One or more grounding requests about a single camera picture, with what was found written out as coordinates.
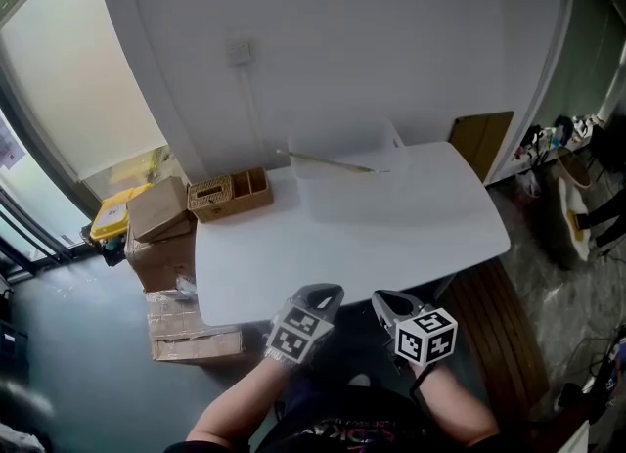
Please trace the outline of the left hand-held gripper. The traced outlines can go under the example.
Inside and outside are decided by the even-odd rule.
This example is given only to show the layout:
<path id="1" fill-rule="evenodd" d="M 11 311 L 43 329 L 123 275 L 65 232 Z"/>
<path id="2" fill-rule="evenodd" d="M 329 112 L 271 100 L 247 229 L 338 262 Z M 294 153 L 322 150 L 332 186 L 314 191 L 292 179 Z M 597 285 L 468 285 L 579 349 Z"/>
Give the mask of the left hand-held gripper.
<path id="1" fill-rule="evenodd" d="M 325 319 L 336 317 L 343 298 L 344 290 L 336 284 L 300 288 L 275 316 L 264 356 L 289 367 L 304 364 L 333 330 L 334 325 Z M 303 307 L 320 307 L 322 318 Z"/>

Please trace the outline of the clear plastic storage bin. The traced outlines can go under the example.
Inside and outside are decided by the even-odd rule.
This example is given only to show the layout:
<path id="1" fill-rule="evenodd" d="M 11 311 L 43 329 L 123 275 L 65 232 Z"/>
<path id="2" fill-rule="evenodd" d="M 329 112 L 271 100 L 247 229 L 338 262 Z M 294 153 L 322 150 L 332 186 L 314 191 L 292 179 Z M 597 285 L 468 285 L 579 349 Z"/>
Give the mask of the clear plastic storage bin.
<path id="1" fill-rule="evenodd" d="M 302 204 L 320 221 L 380 220 L 399 206 L 410 160 L 392 123 L 384 117 L 322 117 L 297 122 L 287 150 L 367 166 L 388 173 L 357 173 L 291 158 Z"/>

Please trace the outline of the wooden clothes hanger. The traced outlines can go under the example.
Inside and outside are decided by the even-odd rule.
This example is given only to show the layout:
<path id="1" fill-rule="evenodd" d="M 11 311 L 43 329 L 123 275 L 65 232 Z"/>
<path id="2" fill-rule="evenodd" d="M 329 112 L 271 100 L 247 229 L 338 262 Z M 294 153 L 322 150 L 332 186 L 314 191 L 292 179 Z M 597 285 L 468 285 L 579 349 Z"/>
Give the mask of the wooden clothes hanger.
<path id="1" fill-rule="evenodd" d="M 296 152 L 292 152 L 288 150 L 277 149 L 276 153 L 282 156 L 287 156 L 292 159 L 300 159 L 303 161 L 324 164 L 324 165 L 348 170 L 351 172 L 357 172 L 357 173 L 388 173 L 390 172 L 390 170 L 376 170 L 367 166 L 350 164 L 350 163 L 340 162 L 340 161 L 335 161 L 335 160 L 330 160 L 330 159 L 316 158 L 316 157 L 312 157 L 312 156 L 308 156 L 305 154 L 296 153 Z"/>

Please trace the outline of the person's left forearm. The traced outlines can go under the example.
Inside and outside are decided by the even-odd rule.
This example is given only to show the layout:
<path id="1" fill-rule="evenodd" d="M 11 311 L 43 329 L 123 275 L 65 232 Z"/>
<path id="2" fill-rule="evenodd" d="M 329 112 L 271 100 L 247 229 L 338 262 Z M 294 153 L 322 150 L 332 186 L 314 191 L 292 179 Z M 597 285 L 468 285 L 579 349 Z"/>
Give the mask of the person's left forearm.
<path id="1" fill-rule="evenodd" d="M 291 368 L 261 360 L 245 377 L 213 400 L 187 436 L 228 449 L 247 444 L 289 383 Z"/>

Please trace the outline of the person's right forearm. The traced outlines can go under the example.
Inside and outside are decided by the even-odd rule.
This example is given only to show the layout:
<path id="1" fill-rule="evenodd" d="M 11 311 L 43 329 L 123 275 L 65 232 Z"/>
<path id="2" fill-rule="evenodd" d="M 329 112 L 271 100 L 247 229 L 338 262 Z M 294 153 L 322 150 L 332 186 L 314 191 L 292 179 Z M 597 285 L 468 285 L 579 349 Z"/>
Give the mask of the person's right forearm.
<path id="1" fill-rule="evenodd" d="M 432 419 L 466 448 L 500 433 L 491 410 L 474 397 L 446 366 L 410 364 Z"/>

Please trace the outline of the large plain cardboard box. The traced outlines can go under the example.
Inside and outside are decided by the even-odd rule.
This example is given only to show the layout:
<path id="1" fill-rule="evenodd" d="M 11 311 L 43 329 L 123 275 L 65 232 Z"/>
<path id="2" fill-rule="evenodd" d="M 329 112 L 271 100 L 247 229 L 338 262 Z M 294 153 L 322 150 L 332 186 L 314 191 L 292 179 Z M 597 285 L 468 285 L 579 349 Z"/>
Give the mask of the large plain cardboard box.
<path id="1" fill-rule="evenodd" d="M 128 228 L 124 254 L 145 293 L 174 290 L 179 277 L 195 279 L 196 229 L 163 241 L 141 243 Z"/>

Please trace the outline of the small plain cardboard box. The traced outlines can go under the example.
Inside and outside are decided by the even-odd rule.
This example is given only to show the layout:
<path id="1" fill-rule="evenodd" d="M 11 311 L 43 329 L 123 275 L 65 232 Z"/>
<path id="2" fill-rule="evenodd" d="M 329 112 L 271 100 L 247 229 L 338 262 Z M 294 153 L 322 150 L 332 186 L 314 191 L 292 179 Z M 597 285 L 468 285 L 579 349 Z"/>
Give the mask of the small plain cardboard box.
<path id="1" fill-rule="evenodd" d="M 141 243 L 155 241 L 170 228 L 189 220 L 187 185 L 170 176 L 133 197 L 127 204 L 129 228 Z"/>

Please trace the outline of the dark shelf organizer with items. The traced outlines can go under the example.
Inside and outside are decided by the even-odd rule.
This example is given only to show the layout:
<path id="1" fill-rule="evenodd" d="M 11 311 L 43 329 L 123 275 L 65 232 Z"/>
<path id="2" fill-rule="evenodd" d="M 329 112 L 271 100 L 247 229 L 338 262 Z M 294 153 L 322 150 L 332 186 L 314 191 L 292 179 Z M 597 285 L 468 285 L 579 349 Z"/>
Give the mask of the dark shelf organizer with items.
<path id="1" fill-rule="evenodd" d="M 11 288 L 0 292 L 0 376 L 26 381 L 29 373 L 28 334 L 12 322 L 13 294 Z"/>

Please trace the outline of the brown wooden slatted panel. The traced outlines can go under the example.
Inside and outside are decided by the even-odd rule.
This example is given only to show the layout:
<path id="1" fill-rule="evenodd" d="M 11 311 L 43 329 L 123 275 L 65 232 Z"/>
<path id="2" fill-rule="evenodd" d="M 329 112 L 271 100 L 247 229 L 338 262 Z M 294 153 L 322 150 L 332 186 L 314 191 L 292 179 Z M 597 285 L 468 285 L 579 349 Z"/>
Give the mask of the brown wooden slatted panel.
<path id="1" fill-rule="evenodd" d="M 514 425 L 527 419 L 550 385 L 536 337 L 500 259 L 457 273 L 442 298 L 459 322 L 498 421 Z"/>

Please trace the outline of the pale plastic bag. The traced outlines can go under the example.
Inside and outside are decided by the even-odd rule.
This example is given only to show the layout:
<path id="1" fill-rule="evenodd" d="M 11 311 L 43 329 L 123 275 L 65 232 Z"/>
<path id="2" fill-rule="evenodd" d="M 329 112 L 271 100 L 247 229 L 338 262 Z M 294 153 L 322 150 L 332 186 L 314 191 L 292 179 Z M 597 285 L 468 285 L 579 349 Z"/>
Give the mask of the pale plastic bag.
<path id="1" fill-rule="evenodd" d="M 541 187 L 532 169 L 523 171 L 515 176 L 518 188 L 525 195 L 536 199 L 541 194 Z"/>

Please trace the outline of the brown cardboard sheet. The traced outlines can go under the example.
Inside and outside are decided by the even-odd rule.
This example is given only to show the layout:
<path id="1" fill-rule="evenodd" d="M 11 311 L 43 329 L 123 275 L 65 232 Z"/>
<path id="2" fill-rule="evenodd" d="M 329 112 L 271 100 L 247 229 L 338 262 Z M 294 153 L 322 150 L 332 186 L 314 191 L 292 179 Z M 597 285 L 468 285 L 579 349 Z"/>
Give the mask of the brown cardboard sheet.
<path id="1" fill-rule="evenodd" d="M 458 117 L 449 142 L 484 182 L 514 117 L 513 111 Z"/>

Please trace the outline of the egg-shaped plush rug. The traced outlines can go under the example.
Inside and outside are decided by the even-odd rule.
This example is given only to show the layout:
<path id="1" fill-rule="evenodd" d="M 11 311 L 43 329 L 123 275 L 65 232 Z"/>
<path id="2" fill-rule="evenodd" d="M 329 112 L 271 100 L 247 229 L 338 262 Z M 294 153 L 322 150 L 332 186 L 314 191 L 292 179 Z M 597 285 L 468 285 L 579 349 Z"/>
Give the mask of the egg-shaped plush rug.
<path id="1" fill-rule="evenodd" d="M 575 223 L 575 216 L 588 213 L 578 188 L 563 178 L 558 178 L 559 207 L 565 225 L 565 243 L 573 251 L 578 261 L 587 262 L 590 255 L 589 229 L 580 230 Z"/>

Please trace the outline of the tan round basket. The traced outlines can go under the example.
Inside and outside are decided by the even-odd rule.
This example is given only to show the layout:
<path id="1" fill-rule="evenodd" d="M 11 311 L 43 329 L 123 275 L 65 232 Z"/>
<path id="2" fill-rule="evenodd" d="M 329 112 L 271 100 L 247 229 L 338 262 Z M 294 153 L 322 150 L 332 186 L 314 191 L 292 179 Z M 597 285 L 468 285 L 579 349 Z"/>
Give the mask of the tan round basket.
<path id="1" fill-rule="evenodd" d="M 588 189 L 591 186 L 591 177 L 588 168 L 574 152 L 566 147 L 557 149 L 558 174 L 561 178 L 579 189 Z"/>

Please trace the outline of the paper notice on window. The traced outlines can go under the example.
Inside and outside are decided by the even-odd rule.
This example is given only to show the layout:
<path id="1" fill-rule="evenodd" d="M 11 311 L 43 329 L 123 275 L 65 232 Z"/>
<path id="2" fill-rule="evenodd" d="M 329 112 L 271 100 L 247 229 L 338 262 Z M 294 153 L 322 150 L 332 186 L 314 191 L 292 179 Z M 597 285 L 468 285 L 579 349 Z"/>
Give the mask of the paper notice on window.
<path id="1" fill-rule="evenodd" d="M 0 111 L 0 167 L 12 169 L 24 157 L 24 150 Z"/>

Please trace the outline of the white wall socket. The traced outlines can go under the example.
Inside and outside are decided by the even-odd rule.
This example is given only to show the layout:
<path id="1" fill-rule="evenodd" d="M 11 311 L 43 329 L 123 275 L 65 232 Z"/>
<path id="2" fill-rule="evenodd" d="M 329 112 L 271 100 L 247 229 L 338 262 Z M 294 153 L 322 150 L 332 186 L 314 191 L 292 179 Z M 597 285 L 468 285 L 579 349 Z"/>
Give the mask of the white wall socket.
<path id="1" fill-rule="evenodd" d="M 249 65 L 253 61 L 253 46 L 249 38 L 237 38 L 226 42 L 226 58 L 230 68 Z"/>

